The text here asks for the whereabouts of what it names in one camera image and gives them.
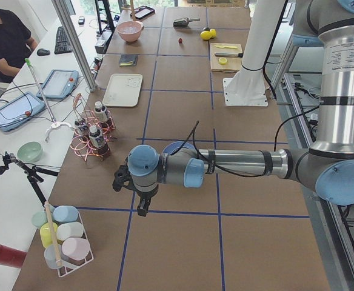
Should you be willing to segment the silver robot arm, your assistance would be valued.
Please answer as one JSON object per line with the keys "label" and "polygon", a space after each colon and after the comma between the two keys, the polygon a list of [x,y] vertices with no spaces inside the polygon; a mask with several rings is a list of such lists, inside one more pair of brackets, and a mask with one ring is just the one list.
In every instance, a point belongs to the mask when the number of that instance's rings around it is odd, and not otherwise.
{"label": "silver robot arm", "polygon": [[316,140],[301,150],[200,150],[181,144],[158,153],[134,147],[115,173],[113,188],[135,191],[137,213],[146,216],[160,184],[198,188],[205,175],[291,179],[320,198],[354,204],[354,1],[297,1],[293,37],[301,46],[324,48]]}

